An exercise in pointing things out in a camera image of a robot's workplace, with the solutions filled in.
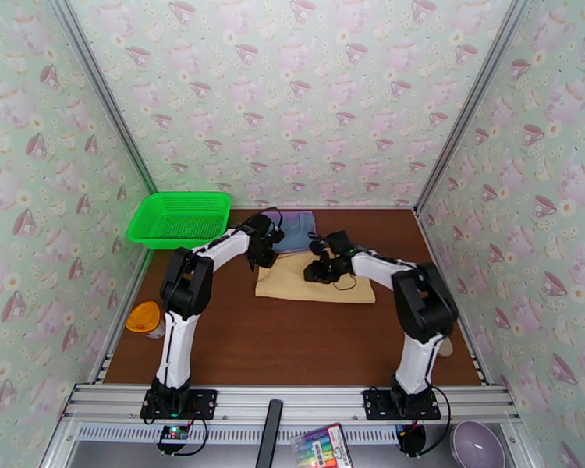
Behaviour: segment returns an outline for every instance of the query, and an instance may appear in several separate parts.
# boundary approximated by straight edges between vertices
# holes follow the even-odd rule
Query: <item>floral wallpaper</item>
[[[411,206],[510,0],[71,0],[160,190]]]
[[[536,0],[423,216],[546,465],[585,467],[585,0]]]
[[[0,0],[0,466],[36,466],[93,369],[146,196],[45,0]]]

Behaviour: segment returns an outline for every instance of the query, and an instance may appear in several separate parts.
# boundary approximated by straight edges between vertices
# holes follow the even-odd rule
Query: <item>folded towel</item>
[[[279,223],[278,212],[267,211],[264,215],[268,216],[276,225]],[[283,254],[310,249],[312,239],[308,237],[307,233],[316,233],[317,231],[314,214],[312,211],[282,211],[282,231],[284,239],[273,244],[275,252]]]
[[[343,275],[334,284],[303,280],[303,269],[318,259],[311,252],[281,255],[270,269],[260,268],[256,296],[315,302],[375,303],[375,294],[367,278]]]

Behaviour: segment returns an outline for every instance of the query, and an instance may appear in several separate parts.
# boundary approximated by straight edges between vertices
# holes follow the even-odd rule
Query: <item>wooden table surface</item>
[[[250,212],[233,211],[230,222]],[[390,257],[429,261],[411,211],[317,210],[320,234],[345,229],[349,238]],[[158,296],[172,251],[157,251],[135,304]],[[389,385],[399,365],[403,331],[392,292],[372,282],[375,304],[337,304],[258,298],[257,271],[238,256],[214,275],[210,305],[197,325],[192,384]],[[438,358],[436,385],[479,385],[468,349],[455,326],[455,348]],[[125,330],[106,383],[149,384],[158,369],[162,339]]]

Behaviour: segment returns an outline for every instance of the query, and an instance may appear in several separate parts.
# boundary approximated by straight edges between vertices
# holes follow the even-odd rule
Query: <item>bowl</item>
[[[505,451],[485,425],[464,420],[451,433],[451,452],[462,468],[505,468]]]

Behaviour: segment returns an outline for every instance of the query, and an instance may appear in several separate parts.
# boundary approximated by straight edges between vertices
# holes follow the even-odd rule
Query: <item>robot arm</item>
[[[334,258],[326,252],[329,246]],[[438,346],[452,332],[457,310],[438,269],[381,256],[352,244],[344,231],[319,238],[311,247],[321,259],[304,277],[310,282],[337,282],[351,273],[393,291],[399,323],[405,332],[401,363],[392,378],[391,397],[403,419],[417,419],[432,404],[429,380]]]
[[[165,342],[156,377],[145,396],[148,414],[178,417],[190,402],[190,353],[197,322],[210,302],[213,274],[240,254],[247,256],[252,270],[255,264],[271,267],[277,257],[273,244],[283,237],[282,230],[267,216],[255,214],[205,246],[175,251],[160,291]]]

